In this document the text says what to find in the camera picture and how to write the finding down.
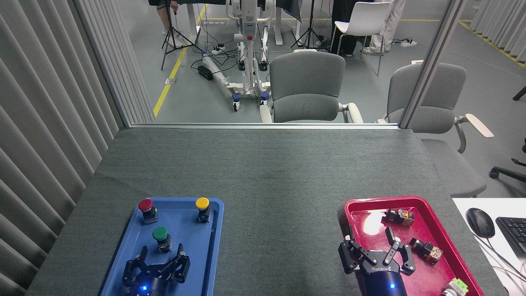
blue tray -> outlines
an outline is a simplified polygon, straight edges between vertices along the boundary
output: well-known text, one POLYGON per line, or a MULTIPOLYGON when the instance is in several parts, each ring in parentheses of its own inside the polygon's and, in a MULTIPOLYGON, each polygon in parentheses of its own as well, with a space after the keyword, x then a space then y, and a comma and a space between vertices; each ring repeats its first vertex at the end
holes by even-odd
POLYGON ((182 243, 184 252, 190 257, 190 269, 185 283, 170 283, 166 296, 211 296, 225 208, 223 202, 220 199, 209 198, 210 223, 198 223, 199 211, 195 207, 197 198, 149 199, 157 208, 158 222, 144 225, 143 214, 137 206, 135 207, 100 295, 126 294, 122 282, 126 261, 139 255, 144 245, 148 247, 146 264, 151 265, 164 264, 175 257, 177 246, 182 243), (166 227, 172 237, 172 252, 160 253, 157 249, 157 241, 151 234, 160 226, 166 227))

gray curtain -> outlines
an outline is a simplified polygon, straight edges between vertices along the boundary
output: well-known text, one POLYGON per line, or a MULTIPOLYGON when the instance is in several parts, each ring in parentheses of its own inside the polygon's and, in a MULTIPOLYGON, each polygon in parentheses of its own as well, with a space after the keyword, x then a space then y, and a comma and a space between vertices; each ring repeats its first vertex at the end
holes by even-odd
POLYGON ((73 3, 126 125, 153 122, 146 86, 116 0, 73 0, 73 3))
POLYGON ((471 29, 526 61, 526 0, 483 0, 471 29))
POLYGON ((0 1, 1 295, 28 288, 119 129, 75 14, 0 1))

yellow floor line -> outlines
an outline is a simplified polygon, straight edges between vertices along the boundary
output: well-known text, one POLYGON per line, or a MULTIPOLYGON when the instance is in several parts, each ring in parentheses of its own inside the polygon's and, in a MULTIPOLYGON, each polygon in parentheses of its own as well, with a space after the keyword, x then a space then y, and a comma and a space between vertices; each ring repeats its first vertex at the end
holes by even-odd
POLYGON ((487 40, 485 37, 483 37, 481 34, 478 34, 477 32, 473 31, 466 23, 464 23, 466 21, 459 21, 459 23, 464 26, 466 29, 470 30, 471 32, 473 32, 476 36, 480 37, 482 40, 486 41, 489 45, 493 46, 496 50, 498 50, 499 52, 501 52, 502 54, 504 54, 505 56, 509 57, 512 61, 514 61, 515 63, 517 63, 517 65, 523 67, 526 69, 526 65, 524 63, 521 63, 518 59, 514 58, 512 55, 510 55, 509 53, 505 52, 503 49, 497 47, 496 45, 494 45, 491 41, 487 40))
MULTIPOLYGON (((212 21, 225 21, 228 18, 226 18, 226 17, 208 17, 206 19, 210 19, 212 21)), ((282 21, 295 21, 296 19, 295 18, 291 18, 291 17, 282 17, 281 20, 282 21)), ((302 18, 301 20, 302 21, 308 21, 310 19, 309 18, 302 18)), ((328 17, 315 17, 315 18, 313 18, 313 20, 314 21, 330 21, 331 19, 328 18, 328 17)), ((403 18, 403 19, 401 19, 401 21, 403 21, 403 22, 439 22, 440 20, 439 19, 411 19, 411 18, 403 18)))
MULTIPOLYGON (((205 13, 206 6, 207 6, 207 4, 205 4, 205 6, 203 6, 203 8, 201 9, 201 12, 199 13, 199 17, 196 20, 196 25, 199 24, 199 22, 201 22, 201 18, 203 16, 203 14, 205 13)), ((175 74, 177 74, 177 70, 179 70, 179 67, 181 66, 181 62, 183 61, 183 57, 185 57, 187 49, 188 48, 185 47, 185 48, 183 48, 183 51, 181 51, 181 54, 179 55, 179 58, 175 62, 174 68, 172 69, 169 78, 175 78, 175 74)), ((157 104, 155 104, 155 107, 154 107, 154 116, 155 117, 157 117, 157 114, 159 114, 159 111, 161 110, 161 107, 162 107, 162 105, 164 103, 166 95, 168 94, 168 91, 170 90, 170 86, 171 86, 171 84, 165 84, 165 87, 163 88, 163 91, 161 92, 161 96, 159 96, 159 99, 157 100, 157 104)))

chair wheel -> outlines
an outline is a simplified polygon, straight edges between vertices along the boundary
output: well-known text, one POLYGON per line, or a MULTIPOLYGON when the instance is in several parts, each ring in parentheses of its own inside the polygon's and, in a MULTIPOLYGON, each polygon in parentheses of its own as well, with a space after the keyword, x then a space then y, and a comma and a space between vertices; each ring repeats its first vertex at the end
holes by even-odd
POLYGON ((260 63, 259 64, 259 70, 262 71, 262 72, 265 72, 268 70, 268 64, 267 63, 260 63))
POLYGON ((490 171, 490 178, 497 179, 499 177, 499 172, 490 171))

camera tripod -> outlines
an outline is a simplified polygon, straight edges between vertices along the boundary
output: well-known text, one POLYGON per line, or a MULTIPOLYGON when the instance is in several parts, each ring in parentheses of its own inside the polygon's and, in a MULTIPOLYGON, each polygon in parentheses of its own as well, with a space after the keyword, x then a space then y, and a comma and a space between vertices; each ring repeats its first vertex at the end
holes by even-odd
POLYGON ((299 46, 300 44, 300 41, 301 39, 303 38, 303 36, 305 36, 305 34, 307 34, 307 38, 305 39, 305 42, 303 43, 303 48, 315 48, 315 45, 316 45, 316 41, 312 41, 312 47, 310 46, 310 37, 311 37, 311 34, 316 36, 316 40, 318 41, 321 41, 320 40, 320 36, 318 34, 316 34, 316 32, 314 32, 314 29, 312 28, 312 23, 314 21, 314 0, 311 1, 311 4, 310 4, 310 20, 309 20, 309 27, 307 28, 307 30, 290 46, 290 48, 292 48, 295 44, 297 44, 299 46))
POLYGON ((163 45, 161 46, 161 48, 165 49, 165 53, 164 53, 164 56, 163 56, 163 63, 161 64, 161 71, 163 70, 163 67, 164 67, 164 62, 165 62, 165 59, 166 59, 166 55, 171 53, 171 52, 174 52, 176 50, 180 50, 180 49, 183 49, 183 48, 189 47, 189 46, 195 46, 195 48, 197 48, 200 52, 202 52, 202 50, 201 50, 201 48, 199 48, 199 46, 197 46, 195 43, 190 41, 190 39, 188 39, 185 35, 181 34, 181 32, 179 32, 177 29, 174 28, 173 24, 171 23, 170 2, 171 2, 171 0, 165 0, 166 15, 168 16, 168 22, 170 24, 170 28, 168 29, 168 32, 166 33, 166 37, 164 39, 163 45), (182 45, 180 47, 177 47, 177 45, 175 44, 175 33, 177 33, 177 36, 181 36, 182 38, 184 38, 186 40, 187 44, 182 45), (170 43, 169 43, 170 39, 171 39, 171 42, 172 42, 172 44, 174 46, 173 46, 172 49, 168 50, 168 47, 171 46, 170 43))

